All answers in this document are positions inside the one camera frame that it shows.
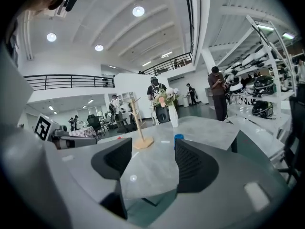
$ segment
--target white vase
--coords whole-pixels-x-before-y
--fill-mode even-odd
[[[172,123],[173,127],[178,127],[178,125],[179,125],[178,114],[177,114],[175,106],[169,105],[168,110],[170,113],[171,123]]]

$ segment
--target ceiling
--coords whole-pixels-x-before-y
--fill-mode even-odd
[[[101,55],[111,52],[138,70],[152,61],[151,67],[169,59],[160,59],[163,54],[173,51],[171,57],[174,57],[184,53],[183,37],[189,28],[181,25],[177,16],[179,8],[173,1],[78,0],[64,18],[50,16],[50,11],[42,12],[30,21],[32,52],[35,56],[55,44],[64,45],[65,50],[73,50],[77,45],[95,51],[94,47],[100,44],[104,50],[97,53]],[[185,1],[180,6],[187,13],[186,0],[179,1]],[[145,9],[143,16],[133,16],[136,6]],[[50,32],[57,35],[54,43],[46,40]]]
[[[53,112],[62,113],[71,110],[82,109],[85,105],[87,107],[96,107],[106,105],[104,95],[86,95],[86,96],[74,96],[74,97],[64,97],[50,99],[48,101],[35,102],[27,104],[33,109],[44,115],[52,115]]]
[[[271,20],[280,34],[288,32],[297,35],[297,29],[292,23],[288,12],[278,0],[211,0],[209,20],[203,47],[210,49],[217,64],[246,34],[250,23],[246,19],[249,14],[255,21],[266,22]],[[275,32],[263,31],[269,41],[276,43]],[[293,40],[283,38],[286,44]],[[240,56],[247,55],[248,51],[259,42],[256,35],[250,35],[247,40],[237,48],[234,61]]]

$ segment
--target man in brown shirt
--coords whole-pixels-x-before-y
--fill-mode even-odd
[[[212,73],[209,74],[208,82],[213,93],[217,120],[224,121],[227,115],[227,102],[224,95],[224,77],[219,73],[218,67],[214,66],[212,68]]]

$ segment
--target ceiling light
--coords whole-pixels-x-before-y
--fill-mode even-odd
[[[151,61],[149,61],[149,62],[143,64],[142,66],[146,66],[146,65],[148,65],[148,64],[150,64],[150,63],[151,63]]]
[[[162,58],[165,58],[167,55],[169,55],[169,54],[171,54],[171,53],[173,53],[173,52],[168,52],[168,53],[162,55],[161,57],[162,57]]]
[[[133,10],[132,10],[132,14],[135,16],[135,17],[140,17],[142,15],[144,15],[145,13],[145,10],[144,8],[142,7],[135,7]]]
[[[57,36],[56,36],[54,33],[49,33],[49,34],[47,35],[47,40],[48,40],[49,42],[54,42],[56,39],[57,39]]]
[[[295,36],[290,35],[290,34],[288,34],[288,33],[284,33],[283,36],[286,37],[286,38],[288,38],[288,39],[293,39],[293,38],[295,37]]]
[[[267,30],[267,31],[274,31],[274,29],[272,27],[269,26],[264,26],[264,25],[257,25],[259,28],[263,29],[263,30]]]
[[[104,47],[102,45],[96,45],[95,46],[95,50],[100,52],[100,51],[103,51]]]

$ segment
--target white shirt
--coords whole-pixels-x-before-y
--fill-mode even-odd
[[[110,103],[115,107],[115,114],[119,114],[121,112],[119,99],[112,99]]]

